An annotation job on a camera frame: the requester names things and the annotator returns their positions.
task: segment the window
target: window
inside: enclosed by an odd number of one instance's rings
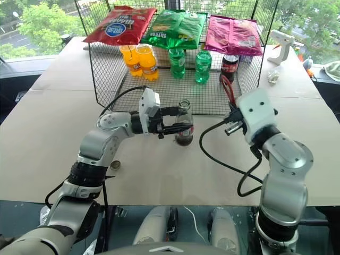
[[[62,35],[83,36],[73,0],[0,0],[0,57],[58,54]]]
[[[304,44],[303,59],[311,56],[317,64],[340,60],[339,0],[280,0],[272,29]]]
[[[109,0],[110,6],[130,5],[195,9],[235,18],[249,18],[256,0]],[[78,0],[81,12],[104,0]],[[235,6],[241,6],[233,12]],[[304,44],[300,53],[314,63],[340,60],[340,0],[280,0],[272,29],[293,35]],[[54,55],[62,49],[61,36],[84,36],[73,0],[0,0],[0,57]]]

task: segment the floor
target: floor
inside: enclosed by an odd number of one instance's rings
[[[0,201],[0,233],[6,237],[19,236],[39,225],[39,213],[43,207],[38,203]],[[127,213],[125,217],[115,217],[110,236],[109,249],[131,245],[134,236],[142,223],[144,217],[152,207],[149,206],[123,206]],[[214,207],[190,206],[197,220],[197,227],[203,237],[208,239],[207,218],[209,212]],[[239,233],[241,254],[247,253],[247,233],[249,230],[249,210],[248,207],[225,207],[232,215],[236,229]],[[85,240],[75,244],[70,255],[82,255],[97,237],[102,215],[98,216],[96,226],[92,234]],[[203,240],[195,232],[192,215],[184,209],[178,207],[178,241],[203,243]],[[323,214],[315,208],[307,208],[304,218],[324,218]],[[329,254],[328,248],[328,228],[299,226],[299,241],[297,252],[300,254],[321,255]]]

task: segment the cable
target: cable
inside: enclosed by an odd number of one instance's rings
[[[261,187],[262,186],[259,186],[255,189],[252,189],[250,191],[247,191],[246,193],[242,193],[241,192],[241,187],[242,187],[242,184],[243,182],[245,181],[245,179],[251,174],[251,172],[253,172],[262,162],[262,157],[259,158],[259,160],[257,161],[257,163],[255,165],[253,165],[249,170],[248,172],[246,172],[245,175],[242,176],[242,178],[240,179],[239,181],[239,184],[237,185],[237,194],[240,196],[240,197],[246,197],[246,196],[249,196],[250,194],[253,194],[255,193],[256,191],[258,190],[261,190]]]
[[[120,99],[122,96],[124,96],[126,93],[129,93],[130,91],[137,90],[137,89],[145,89],[147,86],[137,86],[133,87],[131,89],[127,89],[126,91],[122,92],[118,96],[115,97],[105,108],[101,111],[99,117],[101,117],[118,99]]]
[[[46,205],[49,209],[51,209],[51,207],[52,207],[52,205],[51,205],[51,204],[49,203],[49,201],[48,201],[48,200],[49,200],[49,197],[52,196],[54,192],[56,192],[58,189],[61,188],[61,186],[63,185],[63,183],[64,183],[65,180],[63,180],[63,181],[61,182],[61,184],[59,184],[59,185],[58,185],[57,187],[55,187],[49,194],[46,195],[46,197],[45,197],[45,205]]]
[[[105,181],[103,181],[103,196],[104,196],[104,212],[105,212],[105,236],[104,236],[104,252],[108,251],[108,232],[109,232],[109,226],[108,226],[108,202],[107,202],[107,193],[106,193],[106,185]]]
[[[233,91],[231,83],[229,82],[229,79],[224,74],[221,74],[220,82],[222,83],[222,86],[223,86],[224,91],[226,92],[226,94],[229,98],[230,103],[233,106],[236,106],[234,91]]]
[[[242,171],[242,170],[239,170],[239,169],[237,169],[237,168],[235,168],[235,167],[233,167],[233,166],[227,165],[226,163],[223,163],[223,162],[219,161],[218,159],[214,158],[212,155],[210,155],[210,154],[205,150],[205,148],[204,148],[203,145],[202,145],[203,137],[204,137],[208,132],[210,132],[211,130],[214,130],[214,129],[218,128],[219,126],[222,126],[223,124],[225,124],[226,121],[227,121],[227,120],[223,120],[223,121],[221,121],[221,122],[219,122],[219,123],[217,123],[217,124],[215,124],[215,125],[213,125],[213,126],[207,128],[206,130],[204,130],[204,131],[201,133],[200,140],[199,140],[200,148],[201,148],[201,150],[204,152],[205,155],[207,155],[210,159],[212,159],[212,160],[215,161],[216,163],[219,163],[220,165],[222,165],[222,166],[224,166],[224,167],[227,167],[227,168],[229,168],[229,169],[231,169],[231,170],[233,170],[233,171],[236,171],[236,172],[238,172],[238,173],[240,173],[240,174],[245,175],[246,172],[244,172],[244,171]],[[259,183],[262,183],[262,182],[263,182],[260,178],[257,178],[256,176],[253,176],[253,175],[251,175],[250,173],[248,174],[248,176],[249,176],[250,178],[253,178],[254,180],[258,181]]]
[[[192,212],[188,207],[184,206],[184,208],[185,208],[186,210],[188,210],[188,211],[192,214],[193,223],[194,223],[194,225],[195,225],[195,230],[196,230],[197,234],[203,239],[204,243],[207,243],[206,240],[204,239],[204,237],[201,235],[201,233],[200,233],[200,232],[198,231],[198,229],[197,229],[197,223],[196,223],[195,214],[193,214],[193,212]]]

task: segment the white table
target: white table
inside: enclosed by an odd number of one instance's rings
[[[67,176],[81,139],[94,126],[102,108],[95,101],[88,52],[80,40],[68,44],[0,126],[0,199],[43,202]],[[268,66],[264,60],[263,70]],[[296,77],[285,71],[283,75],[290,79],[281,85],[286,94],[292,91],[290,96],[279,96],[276,87],[267,90],[279,111],[279,129],[314,154],[315,164],[306,179],[308,204],[340,205],[340,125],[319,95],[298,96],[290,86]],[[308,79],[303,85],[310,91],[314,88]],[[125,140],[115,157],[122,166],[117,177],[107,181],[109,203],[258,205],[259,192],[239,198],[240,174],[216,164],[199,149],[199,134],[220,120],[221,116],[194,116],[194,140],[188,147],[176,145],[172,135],[163,140],[156,135]],[[221,127],[206,135],[203,144],[214,157],[240,169],[248,170],[256,162],[241,131],[227,137]],[[263,178],[268,170],[264,160],[255,175]],[[247,180],[244,189],[255,185]]]
[[[287,60],[279,67],[281,73],[276,84],[268,82],[268,71],[278,65],[267,58],[277,57],[281,51],[281,47],[273,48],[273,45],[266,47],[259,86],[265,88],[270,97],[321,98],[292,47]]]

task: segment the black mesh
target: black mesh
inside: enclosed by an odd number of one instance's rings
[[[81,6],[79,3],[82,1],[75,0],[75,2],[87,35],[96,28],[111,9],[114,9],[113,4],[109,4],[107,0],[100,0],[92,5],[82,4]],[[264,51],[277,3],[278,0],[242,0],[237,2],[232,0],[117,0],[114,4],[128,5],[133,8],[155,7],[158,9],[158,13],[163,9],[206,12],[208,18],[203,28],[200,43],[206,41],[211,14],[237,19],[254,19],[258,23],[258,32]],[[149,27],[156,17],[157,13],[152,18]],[[148,86],[160,94],[162,107],[177,105],[180,99],[187,98],[191,102],[194,114],[224,115],[230,111],[228,97],[219,84],[223,54],[210,52],[212,55],[210,78],[207,84],[197,84],[194,78],[194,69],[198,49],[186,50],[186,74],[182,79],[175,79],[169,70],[170,63],[167,50],[153,47],[159,67],[159,79],[148,81],[145,78],[136,78],[129,74],[117,46],[95,42],[90,44],[89,48],[96,99],[102,106],[108,105],[120,91],[135,86]],[[240,58],[237,76],[232,84],[235,98],[258,87],[262,60],[262,56]],[[137,110],[141,93],[142,91],[133,91],[125,95],[115,103],[113,110],[122,112]]]

